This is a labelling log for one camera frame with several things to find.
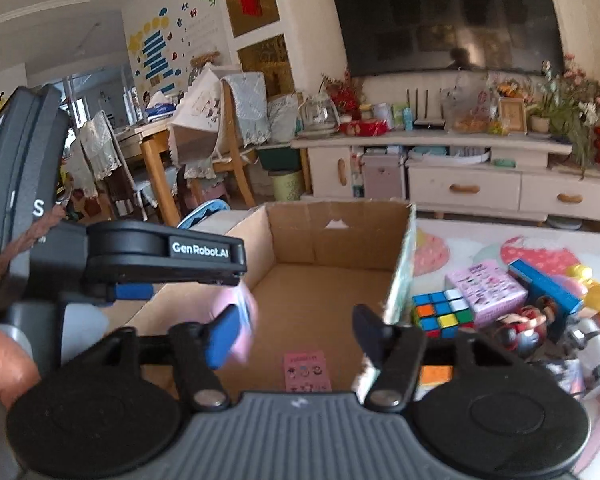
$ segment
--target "rubik's cube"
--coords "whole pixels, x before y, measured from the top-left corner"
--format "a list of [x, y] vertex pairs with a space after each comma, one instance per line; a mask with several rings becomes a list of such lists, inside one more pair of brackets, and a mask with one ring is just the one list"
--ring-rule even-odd
[[461, 326], [474, 326], [474, 314], [455, 288], [414, 296], [413, 304], [413, 323], [428, 337], [453, 338]]

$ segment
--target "picture frame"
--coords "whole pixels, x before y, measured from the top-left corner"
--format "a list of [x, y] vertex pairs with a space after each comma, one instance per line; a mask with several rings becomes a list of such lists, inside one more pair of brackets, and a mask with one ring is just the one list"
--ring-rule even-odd
[[525, 100], [512, 97], [501, 97], [498, 103], [500, 120], [509, 120], [510, 134], [526, 134]]

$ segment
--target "flowers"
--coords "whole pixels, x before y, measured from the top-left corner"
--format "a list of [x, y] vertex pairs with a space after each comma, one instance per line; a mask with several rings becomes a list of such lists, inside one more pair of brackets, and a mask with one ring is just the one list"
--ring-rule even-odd
[[578, 103], [578, 108], [580, 109], [578, 116], [585, 126], [595, 126], [600, 120], [598, 110], [594, 103]]
[[573, 54], [565, 54], [564, 65], [564, 73], [554, 76], [551, 64], [542, 64], [546, 79], [540, 86], [542, 100], [529, 110], [550, 120], [554, 136], [569, 140], [573, 156], [584, 172], [593, 163], [592, 130], [600, 120], [600, 79], [587, 78]]

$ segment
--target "ceiling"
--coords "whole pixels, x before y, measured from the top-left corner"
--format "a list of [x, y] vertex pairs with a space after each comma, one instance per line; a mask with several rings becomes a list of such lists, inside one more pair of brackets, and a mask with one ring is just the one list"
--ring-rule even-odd
[[126, 59], [120, 9], [128, 1], [0, 0], [0, 70], [24, 62], [40, 84]]

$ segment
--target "tv cabinet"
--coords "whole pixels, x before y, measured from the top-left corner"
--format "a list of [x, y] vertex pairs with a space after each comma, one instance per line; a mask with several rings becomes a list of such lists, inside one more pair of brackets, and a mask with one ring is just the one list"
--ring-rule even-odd
[[408, 199], [419, 210], [523, 219], [542, 223], [548, 215], [600, 221], [600, 171], [584, 179], [563, 164], [549, 166], [549, 154], [568, 156], [571, 146], [523, 135], [446, 134], [426, 130], [391, 132], [381, 137], [297, 138], [291, 147], [306, 150], [302, 160], [313, 193], [306, 200], [352, 198], [352, 146], [473, 146], [491, 149], [491, 158], [516, 161], [515, 168], [490, 162], [474, 166], [436, 166], [407, 160]]

